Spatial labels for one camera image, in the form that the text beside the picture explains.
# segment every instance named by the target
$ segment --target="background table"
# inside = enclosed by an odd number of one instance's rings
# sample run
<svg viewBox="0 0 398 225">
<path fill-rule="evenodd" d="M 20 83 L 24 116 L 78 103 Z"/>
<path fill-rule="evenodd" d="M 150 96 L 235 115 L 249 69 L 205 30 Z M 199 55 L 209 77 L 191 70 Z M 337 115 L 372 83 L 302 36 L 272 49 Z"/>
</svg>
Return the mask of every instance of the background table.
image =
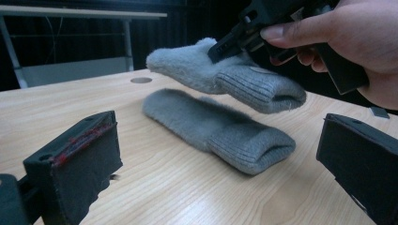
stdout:
<svg viewBox="0 0 398 225">
<path fill-rule="evenodd" d="M 152 82 L 130 81 L 141 77 Z M 22 178 L 23 160 L 40 147 L 88 115 L 115 110 L 124 166 L 82 224 L 373 224 L 315 159 L 316 149 L 327 113 L 395 138 L 397 116 L 374 117 L 369 109 L 311 93 L 301 108 L 277 114 L 213 96 L 297 142 L 288 159 L 248 176 L 143 115 L 145 97 L 162 88 L 203 95 L 148 70 L 0 93 L 0 173 Z"/>
</svg>

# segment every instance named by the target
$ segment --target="gray fabric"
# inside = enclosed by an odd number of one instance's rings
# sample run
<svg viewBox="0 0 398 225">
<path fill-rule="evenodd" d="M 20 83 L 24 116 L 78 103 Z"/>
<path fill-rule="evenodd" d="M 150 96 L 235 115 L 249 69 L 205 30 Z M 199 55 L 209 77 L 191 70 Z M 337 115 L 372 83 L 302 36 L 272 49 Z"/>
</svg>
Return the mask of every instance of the gray fabric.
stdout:
<svg viewBox="0 0 398 225">
<path fill-rule="evenodd" d="M 287 158 L 295 141 L 282 131 L 211 98 L 195 99 L 163 89 L 148 96 L 143 112 L 196 149 L 213 152 L 247 174 L 258 174 Z"/>
<path fill-rule="evenodd" d="M 256 67 L 245 53 L 213 64 L 207 52 L 215 43 L 205 38 L 192 46 L 158 49 L 147 57 L 146 66 L 197 91 L 229 94 L 261 113 L 292 110 L 305 102 L 297 83 Z"/>
</svg>

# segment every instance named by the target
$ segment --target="gray sock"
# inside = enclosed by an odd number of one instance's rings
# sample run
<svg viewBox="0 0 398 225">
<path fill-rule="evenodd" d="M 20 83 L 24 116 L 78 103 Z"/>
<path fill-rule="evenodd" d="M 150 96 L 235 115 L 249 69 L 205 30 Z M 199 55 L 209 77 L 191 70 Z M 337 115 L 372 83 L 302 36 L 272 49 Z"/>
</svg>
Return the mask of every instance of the gray sock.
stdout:
<svg viewBox="0 0 398 225">
<path fill-rule="evenodd" d="M 146 59 L 147 67 L 208 94 L 229 94 L 261 113 L 278 113 L 301 106 L 305 91 L 281 75 L 259 68 L 245 53 L 213 64 L 207 56 L 216 41 L 159 49 Z"/>
<path fill-rule="evenodd" d="M 143 112 L 186 143 L 213 152 L 247 174 L 258 174 L 287 158 L 296 144 L 282 131 L 253 121 L 248 115 L 211 98 L 195 99 L 164 89 L 148 96 Z"/>
</svg>

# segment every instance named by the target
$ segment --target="sock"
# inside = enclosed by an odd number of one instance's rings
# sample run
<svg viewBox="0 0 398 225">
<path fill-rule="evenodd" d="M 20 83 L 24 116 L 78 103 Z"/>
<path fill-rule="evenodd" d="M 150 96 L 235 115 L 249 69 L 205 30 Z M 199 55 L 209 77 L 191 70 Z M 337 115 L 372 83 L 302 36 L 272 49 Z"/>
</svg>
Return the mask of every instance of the sock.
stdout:
<svg viewBox="0 0 398 225">
<path fill-rule="evenodd" d="M 261 113 L 292 110 L 305 102 L 305 91 L 296 82 L 257 67 L 246 53 L 213 64 L 207 52 L 215 43 L 205 38 L 192 46 L 159 49 L 146 65 L 197 91 L 229 94 Z"/>
<path fill-rule="evenodd" d="M 256 175 L 287 158 L 296 144 L 274 127 L 205 97 L 163 89 L 148 96 L 143 112 L 186 143 L 213 152 L 238 170 Z"/>
</svg>

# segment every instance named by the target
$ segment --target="round hole in table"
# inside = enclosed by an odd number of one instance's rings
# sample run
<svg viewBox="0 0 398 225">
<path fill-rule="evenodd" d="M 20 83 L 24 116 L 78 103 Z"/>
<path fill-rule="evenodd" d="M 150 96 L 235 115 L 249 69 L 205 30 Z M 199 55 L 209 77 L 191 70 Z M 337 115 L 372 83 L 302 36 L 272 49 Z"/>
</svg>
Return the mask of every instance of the round hole in table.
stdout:
<svg viewBox="0 0 398 225">
<path fill-rule="evenodd" d="M 152 82 L 152 79 L 147 78 L 147 77 L 138 77 L 138 78 L 133 78 L 131 79 L 132 83 L 150 83 Z"/>
</svg>

